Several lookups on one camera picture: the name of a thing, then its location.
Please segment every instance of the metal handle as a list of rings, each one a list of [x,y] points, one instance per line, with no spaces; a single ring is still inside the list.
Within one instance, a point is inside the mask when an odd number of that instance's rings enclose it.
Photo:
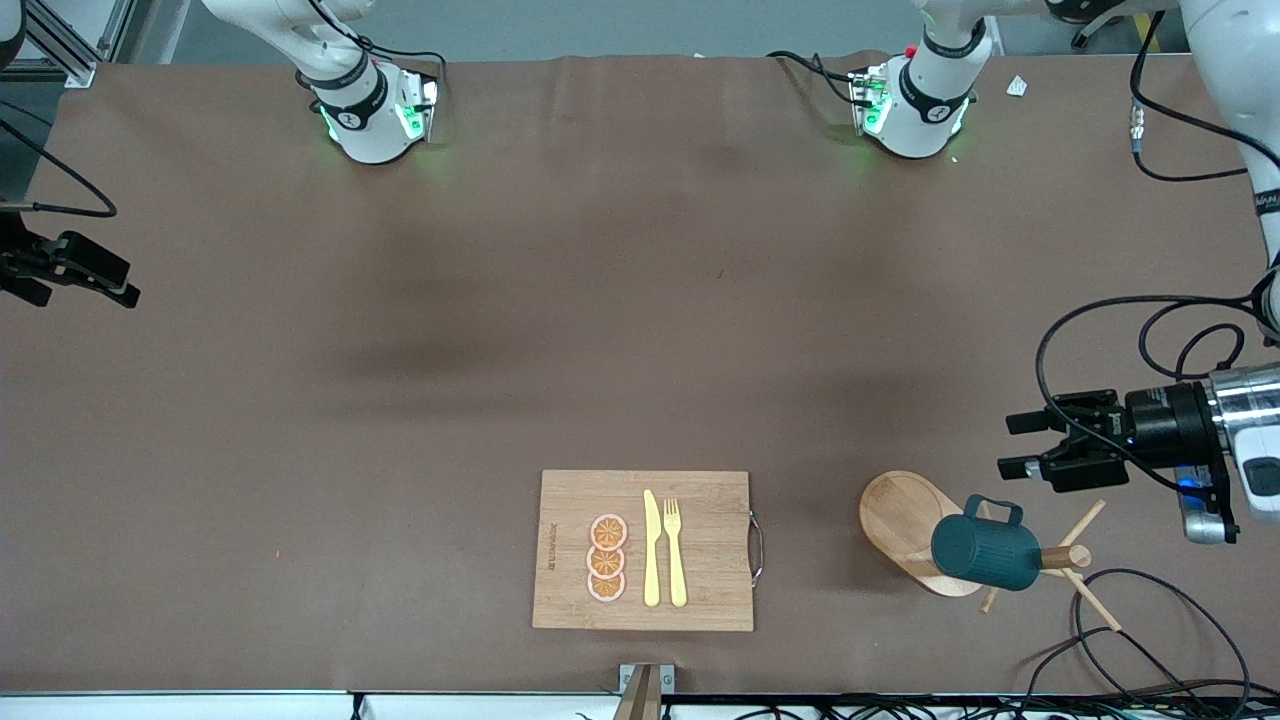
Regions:
[[[753,529],[755,530],[755,547],[758,548],[756,550],[758,564],[755,566],[755,570],[751,573],[751,587],[754,588],[756,585],[756,583],[760,582],[760,574],[764,573],[764,530],[760,529],[760,521],[755,519],[755,511],[754,510],[748,510],[746,511],[746,518],[751,523],[751,527],[748,528],[748,533],[750,533]],[[751,561],[750,560],[751,559],[751,538],[750,538],[750,534],[746,538],[746,556],[748,556],[748,564],[750,564],[750,561]]]
[[[991,500],[989,497],[983,497],[980,495],[969,496],[969,500],[965,501],[964,503],[964,514],[968,515],[969,518],[977,518],[978,506],[982,505],[983,502],[989,502],[992,505],[1007,507],[1010,525],[1018,527],[1023,524],[1023,509],[1018,503],[1010,502],[1007,500]]]

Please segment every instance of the wooden stick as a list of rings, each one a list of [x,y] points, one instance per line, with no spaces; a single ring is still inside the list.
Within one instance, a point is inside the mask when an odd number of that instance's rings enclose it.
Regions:
[[[1057,544],[1059,546],[1064,546],[1064,544],[1071,544],[1073,542],[1075,542],[1075,538],[1080,537],[1080,533],[1084,532],[1084,528],[1088,528],[1089,523],[1092,523],[1093,519],[1098,516],[1098,512],[1102,512],[1102,509],[1106,507],[1106,506],[1107,506],[1107,501],[1105,501],[1105,500],[1100,500],[1100,501],[1094,502],[1093,507],[1089,507],[1089,511],[1084,514],[1084,518],[1080,518],[1080,521],[1076,523],[1075,527],[1071,528],[1071,532],[1066,533],[1066,537],[1062,538],[1062,542],[1060,542]]]
[[[649,685],[646,687],[644,697],[644,711],[640,714],[640,720],[658,720],[658,715],[662,712],[662,673],[657,665],[649,666],[652,673],[649,673]]]
[[[987,597],[982,601],[982,607],[979,609],[983,615],[991,612],[991,606],[995,605],[997,594],[1000,594],[1000,588],[987,589]]]
[[[1102,620],[1105,620],[1107,626],[1111,628],[1111,632],[1119,633],[1120,621],[1116,620],[1115,615],[1107,611],[1107,609],[1102,605],[1102,601],[1098,600],[1098,596],[1093,594],[1093,591],[1091,591],[1089,587],[1084,584],[1084,579],[1080,578],[1080,574],[1076,573],[1075,570],[1065,570],[1065,569],[1062,570],[1062,574],[1066,577],[1068,580],[1071,580],[1073,585],[1075,585],[1075,592],[1080,593],[1080,597],[1083,597],[1085,602],[1092,605],[1093,609],[1098,611],[1098,615],[1101,615]]]
[[[991,509],[987,507],[986,502],[978,506],[978,515],[980,515],[983,520],[991,520]],[[983,598],[982,607],[979,607],[978,611],[983,615],[991,612],[991,606],[996,603],[997,594],[1000,594],[1000,588],[987,589],[987,597]]]
[[[640,720],[645,701],[649,697],[649,683],[653,680],[652,665],[636,665],[627,680],[626,692],[613,712],[613,720]]]
[[[1083,544],[1064,544],[1060,547],[1046,547],[1041,551],[1041,568],[1046,570],[1061,570],[1062,568],[1088,568],[1093,562],[1093,553]]]

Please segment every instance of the brown tablecloth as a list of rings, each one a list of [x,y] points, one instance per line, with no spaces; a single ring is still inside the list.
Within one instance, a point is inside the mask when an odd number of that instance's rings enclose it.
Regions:
[[[444,145],[369,168],[291,73],[104,67],[63,100],[51,150],[122,211],[32,225],[120,252],[143,295],[0,305],[0,687],[581,691],[666,661],[684,691],[1023,688],[1069,588],[989,616],[923,592],[858,527],[890,469],[1020,502],[1046,542],[1106,497],[1097,566],[1181,584],[1275,679],[1280,532],[1197,547],[1140,478],[996,474],[1056,442],[1004,430],[1055,318],[1263,266],[1243,179],[1132,167],[1125,59],[993,61],[928,161],[773,60],[568,58],[451,67]],[[1148,82],[1212,114],[1189,59]],[[1239,163],[1157,119],[1147,145],[1166,172]],[[45,165],[32,197],[81,195]],[[1053,386],[1160,384],[1138,316],[1064,332]],[[544,468],[750,471],[756,632],[531,629]],[[1098,594],[1179,673],[1234,673],[1172,598]],[[1073,655],[1041,689],[1105,688]]]

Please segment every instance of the orange slice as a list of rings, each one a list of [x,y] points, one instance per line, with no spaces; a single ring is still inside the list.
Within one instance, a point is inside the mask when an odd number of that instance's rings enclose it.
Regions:
[[[622,597],[622,591],[627,589],[627,577],[618,574],[617,578],[596,578],[595,575],[586,577],[586,592],[591,593],[591,597],[599,600],[600,602],[613,602],[614,600]]]
[[[600,515],[591,523],[591,544],[600,550],[617,550],[627,542],[627,524],[613,512]]]
[[[621,550],[600,550],[591,547],[586,551],[586,569],[602,580],[617,578],[626,565],[627,559]]]

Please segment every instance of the dark green cup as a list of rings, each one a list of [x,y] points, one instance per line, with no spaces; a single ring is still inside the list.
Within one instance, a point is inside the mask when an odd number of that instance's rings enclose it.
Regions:
[[[1009,509],[1009,520],[978,518],[983,502]],[[1009,501],[969,496],[964,515],[947,515],[933,529],[933,562],[945,575],[1024,591],[1039,575],[1039,542],[1021,525],[1023,509]]]

